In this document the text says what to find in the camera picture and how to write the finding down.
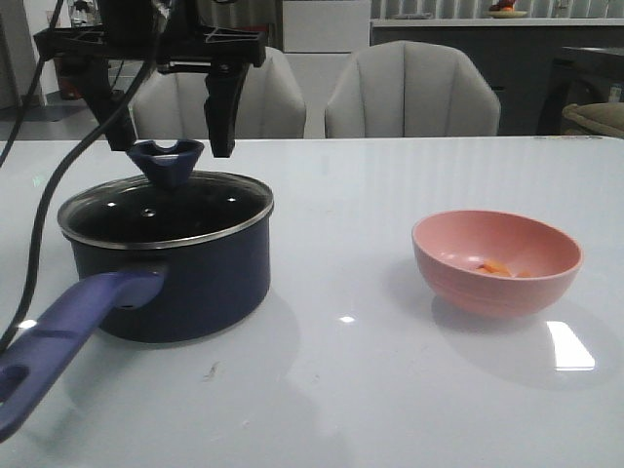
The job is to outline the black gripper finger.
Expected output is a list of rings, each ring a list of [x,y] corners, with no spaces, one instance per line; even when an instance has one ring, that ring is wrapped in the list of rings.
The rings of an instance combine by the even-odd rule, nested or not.
[[[229,158],[235,147],[235,124],[249,67],[246,63],[217,63],[205,78],[208,97],[204,114],[216,158]]]
[[[91,109],[99,124],[103,124],[119,107],[124,94],[111,88],[106,58],[78,58],[72,72],[72,83]],[[103,132],[113,151],[127,151],[136,140],[128,106]]]

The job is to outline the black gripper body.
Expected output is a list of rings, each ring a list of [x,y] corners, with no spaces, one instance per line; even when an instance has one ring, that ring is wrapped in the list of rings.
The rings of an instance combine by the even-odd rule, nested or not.
[[[34,35],[45,59],[148,60],[171,72],[265,61],[264,32],[204,24],[196,1],[100,1],[101,23]]]

